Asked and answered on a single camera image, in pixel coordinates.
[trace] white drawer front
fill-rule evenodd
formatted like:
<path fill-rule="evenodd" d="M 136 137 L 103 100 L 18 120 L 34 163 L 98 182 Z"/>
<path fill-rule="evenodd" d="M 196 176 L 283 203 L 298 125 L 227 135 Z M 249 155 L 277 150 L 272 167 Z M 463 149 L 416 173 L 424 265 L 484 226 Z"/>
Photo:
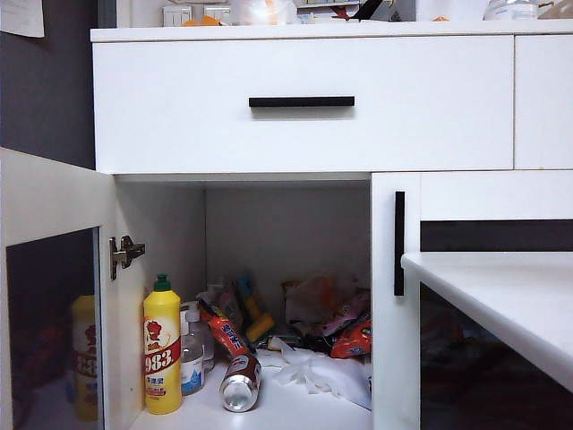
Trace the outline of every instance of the white drawer front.
<path fill-rule="evenodd" d="M 573 168 L 573 35 L 516 37 L 516 168 Z"/>
<path fill-rule="evenodd" d="M 98 170 L 512 168 L 511 36 L 97 43 Z M 354 107 L 250 97 L 355 96 Z"/>

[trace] drawer handle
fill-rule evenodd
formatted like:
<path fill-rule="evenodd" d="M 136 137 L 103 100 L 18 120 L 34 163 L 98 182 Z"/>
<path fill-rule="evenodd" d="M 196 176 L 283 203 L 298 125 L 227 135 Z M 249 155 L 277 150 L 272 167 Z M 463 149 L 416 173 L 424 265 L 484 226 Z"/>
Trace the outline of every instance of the drawer handle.
<path fill-rule="evenodd" d="M 355 105 L 355 96 L 250 97 L 249 108 L 324 108 Z"/>
<path fill-rule="evenodd" d="M 400 259 L 404 255 L 404 206 L 406 193 L 396 191 L 394 212 L 394 296 L 404 295 L 404 269 Z"/>

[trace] orange object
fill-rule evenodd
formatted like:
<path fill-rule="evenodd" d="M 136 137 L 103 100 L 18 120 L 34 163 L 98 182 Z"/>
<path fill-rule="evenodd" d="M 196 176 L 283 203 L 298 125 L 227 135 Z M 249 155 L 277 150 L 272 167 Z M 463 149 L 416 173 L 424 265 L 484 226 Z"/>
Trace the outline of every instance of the orange object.
<path fill-rule="evenodd" d="M 216 20 L 212 16 L 203 15 L 203 19 L 201 20 L 201 25 L 218 26 L 221 25 L 221 21 Z"/>
<path fill-rule="evenodd" d="M 244 345 L 241 336 L 233 323 L 216 306 L 211 306 L 203 300 L 199 301 L 201 320 L 206 321 L 213 337 L 225 347 L 231 357 L 248 354 L 249 349 Z"/>
<path fill-rule="evenodd" d="M 334 341 L 330 356 L 332 358 L 349 358 L 363 356 L 372 351 L 372 318 L 370 315 L 361 318 L 342 332 Z"/>

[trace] snack bag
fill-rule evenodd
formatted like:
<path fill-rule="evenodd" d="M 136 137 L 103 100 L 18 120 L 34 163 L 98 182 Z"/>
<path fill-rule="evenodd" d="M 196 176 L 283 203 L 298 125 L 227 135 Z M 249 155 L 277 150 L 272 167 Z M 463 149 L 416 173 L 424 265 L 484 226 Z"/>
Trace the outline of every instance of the snack bag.
<path fill-rule="evenodd" d="M 203 299 L 199 301 L 201 319 L 206 321 L 213 337 L 229 352 L 231 357 L 249 353 L 239 332 L 221 310 L 208 305 Z"/>
<path fill-rule="evenodd" d="M 372 351 L 372 318 L 365 314 L 335 339 L 330 356 L 349 358 L 363 356 Z"/>
<path fill-rule="evenodd" d="M 360 316 L 370 303 L 370 291 L 364 291 L 352 300 L 344 303 L 334 314 L 334 316 L 321 327 L 322 336 L 330 336 L 350 325 L 352 321 Z"/>

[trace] plastic bottle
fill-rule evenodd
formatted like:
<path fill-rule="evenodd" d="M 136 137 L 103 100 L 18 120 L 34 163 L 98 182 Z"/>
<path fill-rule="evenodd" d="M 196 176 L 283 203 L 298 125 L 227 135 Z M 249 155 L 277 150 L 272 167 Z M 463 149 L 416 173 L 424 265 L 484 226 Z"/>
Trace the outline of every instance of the plastic bottle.
<path fill-rule="evenodd" d="M 536 20 L 538 9 L 535 0 L 490 0 L 483 19 L 485 21 Z"/>
<path fill-rule="evenodd" d="M 75 415 L 98 419 L 98 362 L 94 296 L 79 296 L 72 304 Z"/>
<path fill-rule="evenodd" d="M 209 325 L 204 321 L 195 322 L 199 326 L 203 335 L 203 371 L 205 373 L 210 372 L 215 365 L 215 340 L 211 334 Z"/>
<path fill-rule="evenodd" d="M 181 338 L 181 393 L 184 396 L 198 391 L 205 383 L 203 375 L 204 333 L 199 321 L 197 302 L 185 311 L 187 333 Z"/>
<path fill-rule="evenodd" d="M 168 414 L 181 406 L 181 299 L 161 273 L 143 301 L 145 405 L 151 414 Z"/>

